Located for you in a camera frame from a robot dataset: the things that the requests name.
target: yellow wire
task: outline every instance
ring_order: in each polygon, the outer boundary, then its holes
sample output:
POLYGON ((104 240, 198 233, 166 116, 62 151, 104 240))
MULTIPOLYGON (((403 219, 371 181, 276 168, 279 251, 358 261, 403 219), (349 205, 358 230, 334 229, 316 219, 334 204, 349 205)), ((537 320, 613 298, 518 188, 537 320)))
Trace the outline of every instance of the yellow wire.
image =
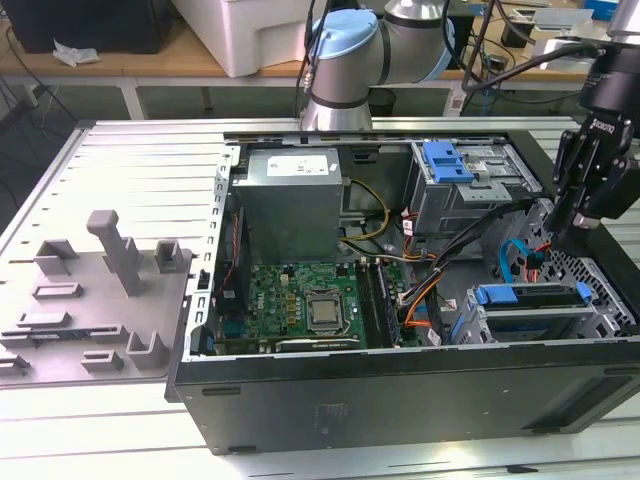
POLYGON ((382 225, 380 226, 380 228, 375 232, 362 234, 362 235, 354 235, 352 237, 340 237, 339 240, 368 240, 370 238, 376 238, 377 236, 382 235, 384 231, 387 229, 387 227, 389 226, 389 209, 387 208, 387 205, 384 203, 384 200, 382 200, 382 197, 378 195, 375 192, 375 190, 373 190, 373 188, 371 188, 369 185, 367 185, 363 181, 352 178, 351 183, 357 183, 362 188, 364 188, 367 192, 373 195, 373 197, 376 200, 378 200, 378 202, 380 202, 380 205, 382 205, 382 208, 384 209, 384 221, 382 222, 382 225))

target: metal case panel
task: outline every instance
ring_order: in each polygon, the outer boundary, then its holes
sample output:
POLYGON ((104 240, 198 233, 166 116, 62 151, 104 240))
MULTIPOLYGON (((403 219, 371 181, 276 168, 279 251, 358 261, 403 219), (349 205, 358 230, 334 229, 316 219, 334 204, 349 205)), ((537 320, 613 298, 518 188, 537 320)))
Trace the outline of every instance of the metal case panel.
MULTIPOLYGON (((307 372, 302 377, 318 378, 294 381, 272 380, 282 370, 269 368, 290 360, 263 359, 264 381, 183 384, 178 391, 216 454, 573 433, 640 386, 640 370, 606 368, 600 363, 602 355, 592 365, 559 366, 561 362, 555 361, 572 351, 576 359, 583 357, 580 353, 598 350, 606 355, 608 347, 618 346, 424 351, 373 355, 376 358, 369 360, 367 355, 340 355, 342 359, 334 355, 309 364, 297 359, 297 369, 307 372), (533 360, 545 354, 557 368, 533 360), (456 356, 459 362, 448 362, 456 356), (354 375, 364 364, 368 374, 381 362, 399 366, 399 357, 405 357, 401 362, 405 366, 421 365, 422 373, 354 375), (342 370, 349 374, 339 373, 339 360, 342 365, 355 364, 342 370)), ((235 363, 253 370, 251 361, 235 363)))

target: blue plastic clip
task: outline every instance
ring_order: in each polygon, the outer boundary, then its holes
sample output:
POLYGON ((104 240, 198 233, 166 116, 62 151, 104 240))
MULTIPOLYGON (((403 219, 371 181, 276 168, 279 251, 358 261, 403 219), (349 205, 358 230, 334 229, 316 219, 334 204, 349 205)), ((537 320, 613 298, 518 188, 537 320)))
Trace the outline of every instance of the blue plastic clip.
POLYGON ((467 170, 451 142, 424 142, 422 144, 425 161, 433 169, 436 183, 471 183, 473 174, 467 170))
POLYGON ((578 295, 580 295, 585 304, 588 304, 593 299, 593 293, 591 293, 589 285, 584 282, 576 283, 576 292, 578 292, 578 295))
POLYGON ((476 289, 478 304, 518 303, 518 296, 509 285, 487 285, 476 289))

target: crumpled paper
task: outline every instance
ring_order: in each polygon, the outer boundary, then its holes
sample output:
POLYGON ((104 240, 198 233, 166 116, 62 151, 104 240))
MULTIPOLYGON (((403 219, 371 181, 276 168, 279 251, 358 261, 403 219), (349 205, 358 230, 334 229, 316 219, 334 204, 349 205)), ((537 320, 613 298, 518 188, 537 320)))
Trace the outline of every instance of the crumpled paper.
POLYGON ((62 45, 55 39, 53 43, 56 46, 53 56, 71 67, 77 67, 81 63, 95 63, 101 60, 95 48, 81 48, 78 50, 77 48, 62 45))

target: cpu socket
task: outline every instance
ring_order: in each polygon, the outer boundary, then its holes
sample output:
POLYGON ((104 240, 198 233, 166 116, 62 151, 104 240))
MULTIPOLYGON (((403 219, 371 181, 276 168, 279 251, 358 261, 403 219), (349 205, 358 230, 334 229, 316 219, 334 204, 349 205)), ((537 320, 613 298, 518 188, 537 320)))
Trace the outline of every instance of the cpu socket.
POLYGON ((307 328, 316 335, 335 335, 342 330, 342 296, 338 290, 305 292, 307 328))

